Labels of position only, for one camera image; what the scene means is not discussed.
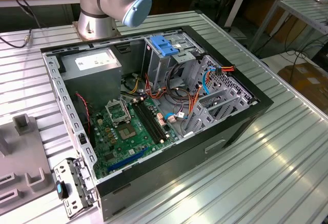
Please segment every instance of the ram slot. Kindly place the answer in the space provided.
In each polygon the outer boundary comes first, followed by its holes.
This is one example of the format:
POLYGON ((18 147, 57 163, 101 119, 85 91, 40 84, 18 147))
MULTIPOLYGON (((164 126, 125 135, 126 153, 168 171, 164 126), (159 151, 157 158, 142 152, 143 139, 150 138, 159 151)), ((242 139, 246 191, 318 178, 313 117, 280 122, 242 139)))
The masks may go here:
POLYGON ((155 144, 167 139, 163 130, 143 103, 133 104, 132 107, 155 144))

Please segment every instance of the cardboard box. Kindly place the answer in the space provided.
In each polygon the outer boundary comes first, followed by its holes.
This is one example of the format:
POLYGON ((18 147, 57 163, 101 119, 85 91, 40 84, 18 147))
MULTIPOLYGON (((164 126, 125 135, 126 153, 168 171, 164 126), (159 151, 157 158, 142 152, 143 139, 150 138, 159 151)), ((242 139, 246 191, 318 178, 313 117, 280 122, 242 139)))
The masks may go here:
MULTIPOLYGON (((287 82, 293 66, 286 66, 278 75, 287 82)), ((309 63, 297 64, 291 85, 324 113, 328 114, 328 74, 320 72, 309 63)))

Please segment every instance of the yellow cable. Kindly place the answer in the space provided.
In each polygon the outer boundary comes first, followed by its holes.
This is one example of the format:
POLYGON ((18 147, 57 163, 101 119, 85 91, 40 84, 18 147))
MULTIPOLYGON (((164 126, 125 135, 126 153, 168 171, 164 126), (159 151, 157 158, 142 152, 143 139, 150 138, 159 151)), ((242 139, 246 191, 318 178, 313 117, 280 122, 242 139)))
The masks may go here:
POLYGON ((137 81, 135 82, 135 87, 134 87, 134 89, 131 92, 129 92, 129 94, 133 94, 133 93, 135 93, 137 91, 138 82, 139 82, 139 78, 137 78, 137 81))

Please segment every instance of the metal table surface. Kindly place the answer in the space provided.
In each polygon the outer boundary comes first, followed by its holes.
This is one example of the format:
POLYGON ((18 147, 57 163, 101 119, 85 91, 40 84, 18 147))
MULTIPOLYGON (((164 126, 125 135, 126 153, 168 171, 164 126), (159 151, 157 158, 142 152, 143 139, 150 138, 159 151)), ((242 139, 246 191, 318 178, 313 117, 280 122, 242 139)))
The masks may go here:
POLYGON ((260 39, 262 33, 267 28, 269 22, 275 15, 275 12, 278 8, 285 10, 284 15, 281 17, 275 28, 272 30, 271 35, 273 35, 279 28, 286 18, 291 14, 298 19, 302 20, 313 29, 321 32, 322 34, 328 34, 328 4, 321 4, 315 0, 276 0, 272 5, 270 11, 263 20, 261 26, 257 30, 252 44, 249 47, 249 50, 252 51, 256 46, 258 40, 260 39))
MULTIPOLYGON (((121 34, 192 26, 274 104, 231 147, 114 216, 108 223, 321 223, 328 213, 328 117, 274 75, 206 16, 149 16, 121 34)), ((26 31, 1 34, 14 43, 26 31)), ((72 26, 33 30, 33 45, 0 44, 0 123, 35 116, 50 167, 74 150, 39 48, 78 42, 72 26)), ((0 223, 101 223, 97 207, 74 220, 54 191, 0 217, 0 223)))

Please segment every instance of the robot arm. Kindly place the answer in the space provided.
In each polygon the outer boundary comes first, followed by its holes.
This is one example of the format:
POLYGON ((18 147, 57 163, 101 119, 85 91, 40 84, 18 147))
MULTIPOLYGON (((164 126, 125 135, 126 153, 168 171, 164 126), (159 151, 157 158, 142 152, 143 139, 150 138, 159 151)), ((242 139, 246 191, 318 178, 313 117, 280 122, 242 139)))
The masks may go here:
POLYGON ((139 26, 149 14, 152 0, 80 0, 78 31, 86 39, 117 34, 115 19, 128 27, 139 26))

